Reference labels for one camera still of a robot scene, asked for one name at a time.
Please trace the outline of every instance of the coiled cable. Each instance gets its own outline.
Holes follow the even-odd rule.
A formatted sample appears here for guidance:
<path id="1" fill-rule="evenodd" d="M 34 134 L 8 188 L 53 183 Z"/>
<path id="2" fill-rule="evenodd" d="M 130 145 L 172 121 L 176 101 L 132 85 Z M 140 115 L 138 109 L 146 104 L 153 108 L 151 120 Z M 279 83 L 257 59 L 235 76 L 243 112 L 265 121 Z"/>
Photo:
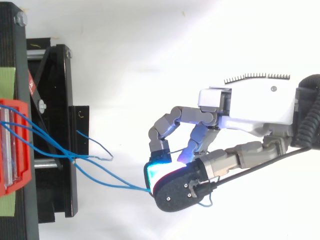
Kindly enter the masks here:
<path id="1" fill-rule="evenodd" d="M 320 74 L 306 77 L 299 83 L 299 88 L 318 90 L 320 88 Z M 314 138 L 320 126 L 320 91 L 306 117 L 298 127 L 296 144 L 300 147 L 312 148 Z"/>

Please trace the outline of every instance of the metal rod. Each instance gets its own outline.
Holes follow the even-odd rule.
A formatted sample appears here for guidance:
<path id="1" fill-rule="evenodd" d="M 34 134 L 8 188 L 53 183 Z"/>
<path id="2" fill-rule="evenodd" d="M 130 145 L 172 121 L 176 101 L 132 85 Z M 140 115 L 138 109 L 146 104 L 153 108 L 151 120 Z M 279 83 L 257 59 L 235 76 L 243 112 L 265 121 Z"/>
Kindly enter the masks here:
<path id="1" fill-rule="evenodd" d="M 58 166 L 54 158 L 38 158 L 34 160 L 35 169 L 53 169 L 57 167 Z"/>
<path id="2" fill-rule="evenodd" d="M 45 54 L 45 49 L 27 50 L 26 56 L 28 60 L 41 60 Z"/>

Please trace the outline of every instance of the robotic hand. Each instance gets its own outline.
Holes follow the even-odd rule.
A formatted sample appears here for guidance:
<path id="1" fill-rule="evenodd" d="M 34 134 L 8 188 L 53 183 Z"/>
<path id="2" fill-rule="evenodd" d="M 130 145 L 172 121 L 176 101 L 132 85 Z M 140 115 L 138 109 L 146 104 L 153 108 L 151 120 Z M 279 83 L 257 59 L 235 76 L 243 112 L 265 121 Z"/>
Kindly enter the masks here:
<path id="1" fill-rule="evenodd" d="M 157 206 L 175 212 L 199 203 L 217 186 L 281 159 L 320 148 L 320 74 L 291 85 L 289 75 L 252 73 L 199 93 L 199 108 L 176 106 L 149 131 L 145 182 Z M 186 148 L 172 161 L 165 139 L 180 123 L 195 124 Z M 263 137 L 208 152 L 220 129 Z M 300 149 L 286 153 L 288 147 Z M 229 170 L 247 169 L 220 180 Z"/>

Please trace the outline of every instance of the blue light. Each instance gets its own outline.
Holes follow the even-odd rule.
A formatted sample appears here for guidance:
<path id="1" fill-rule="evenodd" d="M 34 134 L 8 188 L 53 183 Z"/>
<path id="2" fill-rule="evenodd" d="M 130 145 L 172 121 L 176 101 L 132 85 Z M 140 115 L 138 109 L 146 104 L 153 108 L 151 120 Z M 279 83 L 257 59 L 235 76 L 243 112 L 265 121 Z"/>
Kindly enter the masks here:
<path id="1" fill-rule="evenodd" d="M 162 177 L 186 166 L 187 165 L 179 161 L 157 162 L 149 165 L 146 171 L 148 174 L 151 193 L 154 193 L 154 186 Z"/>

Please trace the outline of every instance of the blue wire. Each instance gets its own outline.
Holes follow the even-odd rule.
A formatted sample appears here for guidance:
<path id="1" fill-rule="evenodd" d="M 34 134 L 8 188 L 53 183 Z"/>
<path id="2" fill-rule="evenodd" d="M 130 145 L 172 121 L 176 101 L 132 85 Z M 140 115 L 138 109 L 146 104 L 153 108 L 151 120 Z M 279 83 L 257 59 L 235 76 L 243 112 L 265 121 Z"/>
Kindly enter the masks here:
<path id="1" fill-rule="evenodd" d="M 24 128 L 24 129 L 27 129 L 27 130 L 30 130 L 32 132 L 34 132 L 35 134 L 37 134 L 38 136 L 40 136 L 41 138 L 43 138 L 44 140 L 46 140 L 47 142 L 49 142 L 50 144 L 52 144 L 52 142 L 49 141 L 49 139 L 42 135 L 41 133 L 39 133 L 38 131 L 32 129 L 31 127 L 27 127 L 27 126 L 24 126 L 24 125 L 20 125 L 20 124 L 17 124 L 17 123 L 13 123 L 13 122 L 7 122 L 7 121 L 0 121 L 1 124 L 7 124 L 7 125 L 13 125 L 13 126 L 17 126 L 17 127 L 21 127 L 21 128 Z M 19 135 L 17 135 L 14 131 L 12 131 L 10 128 L 8 128 L 7 126 L 5 126 L 5 128 L 10 131 L 11 134 L 13 134 L 16 138 L 18 138 L 19 140 L 23 141 L 25 144 L 27 144 L 29 147 L 35 149 L 38 153 L 41 153 L 47 157 L 51 157 L 51 158 L 65 158 L 66 155 L 56 155 L 56 154 L 51 154 L 51 153 L 47 153 L 47 152 L 43 152 L 41 150 L 39 150 L 38 148 L 36 148 L 35 146 L 31 145 L 29 142 L 27 142 L 26 140 L 24 140 L 23 138 L 21 138 Z M 128 186 L 131 186 L 131 187 L 135 187 L 135 188 L 140 188 L 138 186 L 135 186 L 133 184 L 130 184 L 129 182 L 123 180 L 122 178 L 118 177 L 117 175 L 113 174 L 111 171 L 107 170 L 106 168 L 104 168 L 103 166 L 101 166 L 100 164 L 88 159 L 88 155 L 78 155 L 76 153 L 73 153 L 73 152 L 70 152 L 68 150 L 66 150 L 69 154 L 71 154 L 71 156 L 73 157 L 76 157 L 78 159 L 82 159 L 82 160 L 85 160 L 87 162 L 90 162 L 94 165 L 96 165 L 97 167 L 101 168 L 102 170 L 104 170 L 106 173 L 108 173 L 109 175 L 111 175 L 112 177 L 118 179 L 119 181 L 123 182 L 124 184 L 127 184 Z"/>
<path id="2" fill-rule="evenodd" d="M 86 139 L 89 139 L 89 140 L 95 142 L 96 144 L 100 145 L 100 147 L 102 147 L 111 156 L 111 159 L 106 159 L 107 161 L 112 161 L 112 159 L 114 159 L 114 156 L 100 142 L 98 142 L 98 141 L 96 141 L 96 140 L 84 135 L 82 132 L 80 132 L 78 130 L 76 132 L 78 134 L 80 134 L 81 136 L 85 137 Z"/>
<path id="3" fill-rule="evenodd" d="M 122 188 L 122 189 L 133 189 L 133 190 L 140 190 L 140 191 L 144 191 L 144 192 L 148 192 L 150 193 L 151 190 L 148 189 L 148 188 L 140 188 L 140 187 L 137 187 L 135 185 L 132 185 L 126 181 L 124 181 L 122 178 L 116 176 L 115 174 L 113 174 L 112 172 L 110 172 L 109 170 L 107 170 L 106 168 L 104 168 L 103 166 L 95 163 L 94 161 L 90 160 L 90 159 L 87 159 L 85 157 L 89 157 L 88 155 L 77 155 L 73 152 L 70 152 L 66 149 L 64 149 L 63 147 L 61 147 L 55 140 L 53 140 L 46 132 L 44 132 L 41 128 L 39 128 L 37 125 L 35 125 L 32 121 L 30 121 L 27 117 L 25 117 L 23 114 L 21 114 L 20 112 L 18 112 L 17 110 L 15 110 L 14 108 L 11 108 L 11 107 L 8 107 L 8 106 L 5 106 L 5 105 L 2 105 L 0 104 L 0 108 L 4 108 L 4 109 L 9 109 L 11 111 L 13 111 L 14 113 L 18 114 L 19 116 L 21 116 L 23 119 L 25 119 L 29 124 L 31 124 L 34 128 L 36 128 L 37 130 L 34 130 L 32 128 L 29 128 L 27 126 L 24 126 L 24 125 L 20 125 L 20 124 L 17 124 L 17 123 L 13 123 L 13 122 L 3 122 L 1 121 L 1 125 L 6 129 L 8 130 L 11 134 L 13 134 L 16 138 L 18 138 L 19 140 L 21 140 L 23 143 L 27 144 L 29 147 L 31 147 L 32 149 L 34 149 L 35 151 L 37 151 L 38 153 L 40 154 L 43 154 L 45 156 L 48 156 L 48 157 L 57 157 L 59 156 L 59 158 L 68 158 L 70 160 L 71 163 L 73 163 L 76 168 L 78 168 L 78 170 L 80 172 L 82 172 L 86 177 L 88 177 L 89 179 L 91 179 L 92 181 L 98 183 L 98 184 L 101 184 L 101 185 L 104 185 L 104 186 L 108 186 L 108 187 L 113 187 L 113 188 Z M 43 138 L 44 140 L 46 140 L 47 142 L 49 142 L 51 145 L 53 145 L 54 147 L 56 147 L 57 149 L 59 149 L 62 153 L 64 153 L 64 155 L 57 155 L 57 154 L 50 154 L 50 153 L 47 153 L 47 152 L 43 152 L 41 151 L 40 149 L 36 148 L 35 146 L 33 146 L 32 144 L 30 144 L 29 142 L 25 141 L 23 138 L 21 138 L 19 135 L 17 135 L 14 131 L 12 131 L 9 127 L 7 127 L 5 124 L 9 124 L 9 125 L 14 125 L 14 126 L 18 126 L 18 127 L 22 127 L 22 128 L 26 128 L 30 131 L 33 131 L 34 133 L 36 133 L 37 135 L 39 135 L 41 138 Z M 78 132 L 79 134 L 81 134 L 82 136 L 88 138 L 89 140 L 92 140 L 94 141 L 95 143 L 99 144 L 102 148 L 104 148 L 99 142 L 85 136 L 83 133 L 81 132 Z M 112 184 L 108 184 L 108 183 L 104 183 L 104 182 L 101 182 L 97 179 L 95 179 L 94 177 L 90 176 L 89 174 L 87 174 L 77 163 L 75 163 L 75 161 L 73 160 L 73 158 L 80 158 L 80 159 L 83 159 L 85 161 L 88 161 L 88 162 L 91 162 L 93 163 L 94 165 L 96 165 L 97 167 L 103 169 L 105 172 L 109 173 L 110 175 L 112 175 L 113 177 L 115 177 L 116 179 L 120 180 L 121 182 L 127 184 L 128 186 L 122 186 L 122 185 L 112 185 Z"/>
<path id="4" fill-rule="evenodd" d="M 27 144 L 29 147 L 31 147 L 32 149 L 34 149 L 35 151 L 37 151 L 38 153 L 40 154 L 43 154 L 45 156 L 48 156 L 48 157 L 60 157 L 60 158 L 69 158 L 69 160 L 76 166 L 76 168 L 79 169 L 80 172 L 82 172 L 86 177 L 88 177 L 89 179 L 93 180 L 94 182 L 98 183 L 98 184 L 101 184 L 101 185 L 104 185 L 104 186 L 107 186 L 107 187 L 112 187 L 112 188 L 122 188 L 122 189 L 132 189 L 132 190 L 140 190 L 140 191 L 144 191 L 144 192 L 150 192 L 150 189 L 148 188 L 141 188 L 141 187 L 138 187 L 138 186 L 135 186 L 133 184 L 130 184 L 128 183 L 127 181 L 123 180 L 122 178 L 118 177 L 117 175 L 113 174 L 111 171 L 107 170 L 106 168 L 104 168 L 103 166 L 101 166 L 100 164 L 90 160 L 90 159 L 87 159 L 85 157 L 83 157 L 83 155 L 78 155 L 78 154 L 75 154 L 73 152 L 70 152 L 70 151 L 67 151 L 65 149 L 63 149 L 61 146 L 56 146 L 53 142 L 49 142 L 50 144 L 54 145 L 55 147 L 59 148 L 62 152 L 65 152 L 66 155 L 55 155 L 55 154 L 50 154 L 50 153 L 47 153 L 47 152 L 43 152 L 41 150 L 39 150 L 38 148 L 36 148 L 35 146 L 33 146 L 32 144 L 30 144 L 29 142 L 27 142 L 26 140 L 24 140 L 23 138 L 21 138 L 19 135 L 17 135 L 14 131 L 12 131 L 9 127 L 7 127 L 5 124 L 8 124 L 8 125 L 13 125 L 13 126 L 18 126 L 18 127 L 22 127 L 22 128 L 25 128 L 25 129 L 28 129 L 28 130 L 34 130 L 30 127 L 27 127 L 27 126 L 24 126 L 24 125 L 20 125 L 20 124 L 17 124 L 17 123 L 13 123 L 13 122 L 3 122 L 3 121 L 0 121 L 1 125 L 6 129 L 8 130 L 12 135 L 14 135 L 16 138 L 18 138 L 20 141 L 24 142 L 25 144 Z M 41 133 L 39 134 L 40 137 L 43 137 L 45 140 L 48 140 L 46 136 L 43 136 Z M 111 176 L 113 176 L 114 178 L 118 179 L 119 181 L 123 182 L 124 184 L 127 184 L 128 186 L 122 186 L 122 185 L 113 185 L 113 184 L 108 184 L 108 183 L 104 183 L 102 181 L 99 181 L 97 179 L 95 179 L 94 177 L 90 176 L 89 174 L 87 174 L 78 164 L 74 163 L 74 160 L 71 158 L 71 157 L 76 157 L 76 158 L 79 158 L 79 159 L 83 159 L 87 162 L 90 162 L 94 165 L 96 165 L 97 167 L 101 168 L 102 170 L 104 170 L 105 172 L 107 172 L 108 174 L 110 174 Z"/>
<path id="5" fill-rule="evenodd" d="M 14 122 L 8 122 L 8 121 L 0 121 L 1 124 L 7 124 L 7 125 L 12 125 L 12 126 L 17 126 L 17 127 L 21 127 L 24 129 L 27 129 L 29 131 L 32 131 L 33 133 L 37 134 L 39 137 L 43 138 L 44 140 L 46 140 L 47 142 L 49 142 L 51 144 L 51 139 L 47 138 L 45 135 L 43 135 L 42 133 L 40 133 L 39 131 L 33 129 L 32 127 L 28 127 L 25 125 L 21 125 L 18 123 L 14 123 Z M 66 150 L 69 154 L 73 155 L 74 153 L 71 151 Z M 66 158 L 65 155 L 59 155 L 59 154 L 51 154 L 51 153 L 47 153 L 46 152 L 46 156 L 51 157 L 51 158 Z M 95 159 L 99 159 L 99 160 L 106 160 L 105 158 L 100 158 L 98 156 L 93 156 L 93 155 L 77 155 L 79 156 L 79 158 L 95 158 Z"/>
<path id="6" fill-rule="evenodd" d="M 198 204 L 199 204 L 200 206 L 202 206 L 202 207 L 210 208 L 210 207 L 214 204 L 214 203 L 212 202 L 212 199 L 211 199 L 211 193 L 212 193 L 212 192 L 210 192 L 210 194 L 209 194 L 210 204 L 206 205 L 206 204 L 203 204 L 203 203 L 201 203 L 201 202 L 198 202 Z"/>

